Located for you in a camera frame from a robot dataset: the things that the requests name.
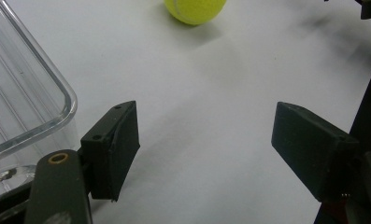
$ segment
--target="tennis ball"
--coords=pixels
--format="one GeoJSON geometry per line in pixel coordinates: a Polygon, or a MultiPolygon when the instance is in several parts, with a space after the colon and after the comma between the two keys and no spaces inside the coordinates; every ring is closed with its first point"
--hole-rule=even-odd
{"type": "Polygon", "coordinates": [[[167,10],[179,21],[199,25],[220,13],[226,0],[164,0],[167,10]]]}

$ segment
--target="plastic tray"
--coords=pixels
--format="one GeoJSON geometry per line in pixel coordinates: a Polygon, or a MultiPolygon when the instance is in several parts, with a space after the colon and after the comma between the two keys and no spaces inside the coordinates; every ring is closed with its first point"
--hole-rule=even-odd
{"type": "Polygon", "coordinates": [[[0,194],[32,178],[42,156],[75,145],[76,108],[75,93],[0,0],[0,194]]]}

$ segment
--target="screw hole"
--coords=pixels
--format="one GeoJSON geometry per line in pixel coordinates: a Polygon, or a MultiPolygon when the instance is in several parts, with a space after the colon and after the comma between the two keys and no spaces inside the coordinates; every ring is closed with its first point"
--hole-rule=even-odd
{"type": "Polygon", "coordinates": [[[95,135],[95,136],[93,136],[93,139],[94,140],[98,140],[98,139],[100,139],[100,138],[102,138],[103,136],[101,136],[101,135],[95,135]]]}
{"type": "Polygon", "coordinates": [[[50,164],[60,164],[65,162],[68,159],[68,154],[66,153],[58,153],[49,158],[50,164]]]}

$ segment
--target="white table surface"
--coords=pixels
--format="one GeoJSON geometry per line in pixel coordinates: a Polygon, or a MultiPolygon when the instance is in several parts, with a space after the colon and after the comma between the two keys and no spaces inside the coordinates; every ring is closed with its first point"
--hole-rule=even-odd
{"type": "Polygon", "coordinates": [[[95,223],[313,223],[320,204],[271,147],[277,101],[348,131],[371,77],[351,0],[228,0],[212,22],[163,0],[10,0],[78,96],[78,135],[137,101],[140,144],[95,223]]]}

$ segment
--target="transparent bin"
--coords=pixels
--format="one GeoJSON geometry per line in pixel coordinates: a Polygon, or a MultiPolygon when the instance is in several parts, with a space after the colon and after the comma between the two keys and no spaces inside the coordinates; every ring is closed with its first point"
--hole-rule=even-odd
{"type": "Polygon", "coordinates": [[[76,95],[0,0],[0,194],[34,177],[46,154],[74,148],[76,95]]]}

